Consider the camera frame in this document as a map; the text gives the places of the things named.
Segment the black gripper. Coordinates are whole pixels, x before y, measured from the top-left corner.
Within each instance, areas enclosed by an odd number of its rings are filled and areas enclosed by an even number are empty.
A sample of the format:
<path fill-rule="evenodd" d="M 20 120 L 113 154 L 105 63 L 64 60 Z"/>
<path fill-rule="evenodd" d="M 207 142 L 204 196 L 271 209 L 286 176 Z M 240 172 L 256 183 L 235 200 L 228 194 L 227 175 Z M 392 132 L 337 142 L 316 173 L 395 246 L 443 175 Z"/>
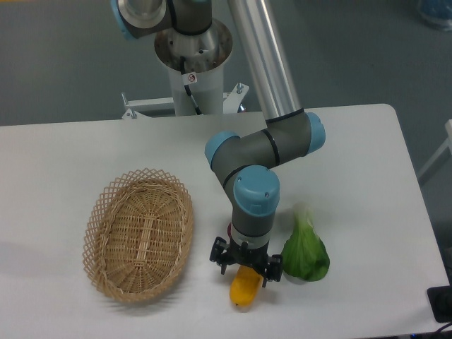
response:
<path fill-rule="evenodd" d="M 268 256 L 268 243 L 256 249 L 251 249 L 248 245 L 248 243 L 238 244 L 233 239 L 228 244 L 222 237 L 216 237 L 209 260 L 220 267 L 221 275 L 225 274 L 233 259 L 239 265 L 264 273 L 262 287 L 266 287 L 271 281 L 280 282 L 283 274 L 283 256 L 281 254 Z"/>

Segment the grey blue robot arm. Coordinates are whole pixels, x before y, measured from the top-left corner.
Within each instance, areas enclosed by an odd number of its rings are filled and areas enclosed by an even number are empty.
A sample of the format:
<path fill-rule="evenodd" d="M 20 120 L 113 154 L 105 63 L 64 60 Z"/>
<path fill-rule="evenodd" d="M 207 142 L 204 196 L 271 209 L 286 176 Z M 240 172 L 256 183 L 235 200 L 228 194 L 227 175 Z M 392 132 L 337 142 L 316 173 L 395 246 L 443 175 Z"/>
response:
<path fill-rule="evenodd" d="M 113 1 L 111 7 L 124 37 L 155 36 L 176 115 L 225 112 L 223 67 L 232 53 L 232 36 L 214 19 L 210 1 Z M 242 137 L 223 131 L 206 143 L 206 159 L 232 204 L 230 239 L 215 240 L 210 260 L 221 269 L 240 264 L 265 282 L 278 281 L 283 258 L 267 253 L 280 199 L 273 168 L 318 150 L 326 134 L 297 97 L 269 2 L 230 1 L 229 8 L 266 127 Z"/>

